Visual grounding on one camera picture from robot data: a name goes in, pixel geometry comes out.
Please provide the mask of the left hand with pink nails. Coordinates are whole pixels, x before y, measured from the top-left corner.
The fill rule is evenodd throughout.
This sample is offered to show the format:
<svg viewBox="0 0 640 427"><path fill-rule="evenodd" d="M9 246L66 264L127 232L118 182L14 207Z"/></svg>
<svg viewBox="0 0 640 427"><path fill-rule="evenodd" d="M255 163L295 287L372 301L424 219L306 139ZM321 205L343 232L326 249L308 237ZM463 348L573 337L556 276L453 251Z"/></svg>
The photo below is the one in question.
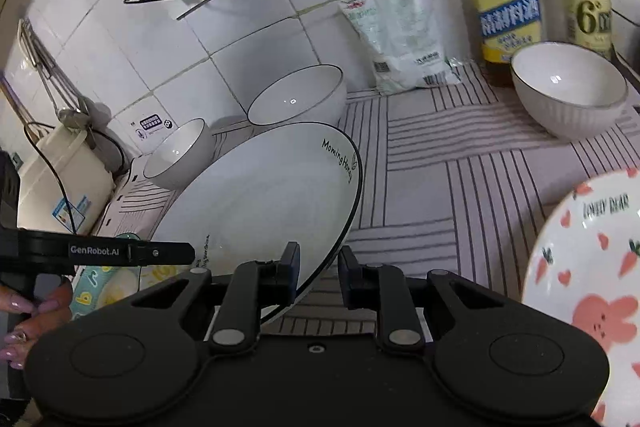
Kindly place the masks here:
<svg viewBox="0 0 640 427"><path fill-rule="evenodd" d="M1 341L1 360L21 371L30 349L44 334L63 326L72 319L70 303L73 287L69 279L62 280L58 288L39 305L31 303L16 291L1 287L1 311L9 314L27 314Z"/></svg>

